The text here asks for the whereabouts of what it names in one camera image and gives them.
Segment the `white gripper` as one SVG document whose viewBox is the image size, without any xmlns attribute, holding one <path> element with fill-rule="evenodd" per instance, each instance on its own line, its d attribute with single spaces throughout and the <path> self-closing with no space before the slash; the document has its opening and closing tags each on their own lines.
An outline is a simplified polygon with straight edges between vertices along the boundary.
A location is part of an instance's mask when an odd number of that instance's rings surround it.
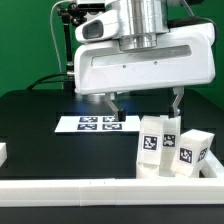
<svg viewBox="0 0 224 224">
<path fill-rule="evenodd" d="M 116 40 L 85 44 L 75 53 L 76 90 L 83 94 L 106 93 L 105 101 L 117 122 L 126 121 L 126 110 L 115 104 L 113 92 L 174 87 L 175 99 L 168 116 L 176 118 L 187 85 L 206 84 L 215 77 L 210 23 L 173 28 L 157 37 L 157 46 L 123 52 Z"/>
</svg>

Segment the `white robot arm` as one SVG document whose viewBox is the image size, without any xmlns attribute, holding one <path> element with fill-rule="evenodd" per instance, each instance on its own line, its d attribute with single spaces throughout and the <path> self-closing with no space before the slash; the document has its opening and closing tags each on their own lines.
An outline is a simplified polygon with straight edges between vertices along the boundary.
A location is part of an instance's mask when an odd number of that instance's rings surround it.
<svg viewBox="0 0 224 224">
<path fill-rule="evenodd" d="M 82 43 L 74 56 L 76 91 L 103 93 L 115 119 L 124 121 L 116 93 L 171 87 L 170 115 L 176 117 L 184 87 L 215 77 L 217 30 L 194 14 L 169 20 L 171 5 L 189 6 L 186 0 L 105 0 L 105 12 L 76 29 Z"/>
</svg>

